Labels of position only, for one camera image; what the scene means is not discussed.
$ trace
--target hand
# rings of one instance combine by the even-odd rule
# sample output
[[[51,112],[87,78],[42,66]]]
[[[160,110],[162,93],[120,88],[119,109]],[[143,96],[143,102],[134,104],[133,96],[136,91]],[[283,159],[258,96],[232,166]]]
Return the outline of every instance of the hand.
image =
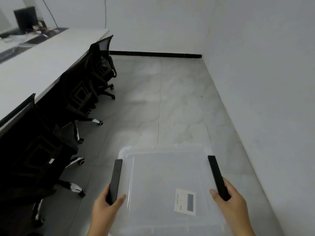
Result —
[[[110,206],[106,202],[109,186],[110,184],[105,187],[94,202],[92,222],[87,236],[107,236],[120,206],[125,201],[126,195],[124,194]]]
[[[224,201],[215,190],[211,189],[212,198],[218,204],[235,236],[255,236],[245,199],[227,179],[223,178],[223,180],[231,198]]]

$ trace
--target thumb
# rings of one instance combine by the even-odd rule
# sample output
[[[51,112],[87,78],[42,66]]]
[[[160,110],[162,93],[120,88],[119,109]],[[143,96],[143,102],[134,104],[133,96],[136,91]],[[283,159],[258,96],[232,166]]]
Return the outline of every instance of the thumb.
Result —
[[[219,207],[221,207],[221,205],[225,203],[225,201],[221,198],[217,191],[211,189],[210,194]]]
[[[126,199],[126,195],[123,194],[120,196],[116,201],[112,204],[112,207],[116,210],[116,212],[119,210],[119,208],[123,205],[124,201]]]

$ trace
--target black baseboard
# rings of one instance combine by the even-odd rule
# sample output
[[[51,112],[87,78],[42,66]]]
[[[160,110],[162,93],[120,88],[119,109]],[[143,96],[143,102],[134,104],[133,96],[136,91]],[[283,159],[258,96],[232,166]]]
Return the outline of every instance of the black baseboard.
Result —
[[[156,52],[135,52],[135,51],[110,51],[111,55],[132,55],[132,56],[154,56],[154,57],[173,57],[173,58],[196,58],[202,55],[197,54],[176,54],[176,53],[156,53]]]

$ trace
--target person's left hand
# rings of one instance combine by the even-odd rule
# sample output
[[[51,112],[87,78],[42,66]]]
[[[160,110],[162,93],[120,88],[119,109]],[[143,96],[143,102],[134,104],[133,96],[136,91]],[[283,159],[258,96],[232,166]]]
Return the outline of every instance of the person's left hand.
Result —
[[[94,202],[92,222],[87,236],[107,236],[120,206],[122,206],[125,201],[126,195],[124,194],[110,206],[106,202],[109,186],[110,184],[105,187]]]

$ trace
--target plastic storage box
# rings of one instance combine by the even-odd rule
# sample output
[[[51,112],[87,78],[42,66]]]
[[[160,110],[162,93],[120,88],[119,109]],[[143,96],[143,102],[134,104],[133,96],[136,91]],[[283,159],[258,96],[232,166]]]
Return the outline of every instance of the plastic storage box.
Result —
[[[225,221],[209,193],[216,185],[208,155],[211,147],[195,144],[123,148],[117,194],[127,198],[110,234],[221,235]]]

